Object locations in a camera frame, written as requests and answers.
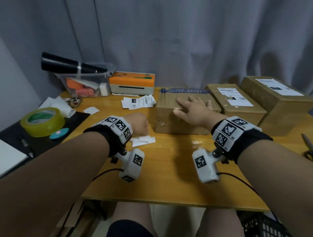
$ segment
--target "teal oval object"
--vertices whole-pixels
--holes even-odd
[[[56,131],[55,133],[52,133],[50,135],[50,139],[53,140],[53,139],[58,139],[62,136],[64,136],[65,134],[67,134],[69,132],[69,129],[68,128],[65,128],[65,129],[60,129],[58,131]]]

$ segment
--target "black mat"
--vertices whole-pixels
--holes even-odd
[[[60,137],[56,140],[51,140],[49,136],[47,137],[41,137],[41,138],[34,138],[31,137],[20,125],[20,122],[16,122],[15,124],[11,125],[10,127],[4,129],[0,132],[0,139],[6,142],[7,144],[13,146],[17,150],[27,154],[28,150],[22,146],[21,142],[18,140],[19,135],[23,135],[29,144],[29,146],[33,149],[35,158],[39,156],[40,154],[44,153],[45,151],[55,147],[56,145],[60,144],[68,135],[71,134],[72,131],[74,131],[83,121],[85,121],[86,118],[89,117],[90,114],[88,113],[81,113],[76,112],[71,118],[65,118],[65,125],[63,128],[69,128],[69,132],[64,135],[63,137]],[[17,168],[21,167],[22,165],[25,165],[27,162],[31,161],[32,158],[28,157],[26,160],[24,160],[21,164],[14,167],[12,170],[10,170],[8,173],[16,170]]]

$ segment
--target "wristband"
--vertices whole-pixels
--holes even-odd
[[[131,139],[133,130],[123,117],[111,115],[87,128],[85,132],[98,132],[104,136],[110,147],[109,157],[113,157],[117,153],[126,154],[126,143]]]
[[[262,133],[261,128],[233,116],[218,122],[211,131],[212,138],[223,150],[223,155],[236,164],[239,155],[259,140],[273,139]]]

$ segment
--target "tape roll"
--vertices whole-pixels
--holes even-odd
[[[21,119],[21,126],[32,137],[45,137],[61,129],[65,124],[60,110],[53,107],[37,109]]]

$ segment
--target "person's left arm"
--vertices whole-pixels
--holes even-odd
[[[124,118],[135,134],[147,135],[144,114]],[[83,133],[0,179],[2,235],[48,236],[92,182],[109,151],[100,133]]]

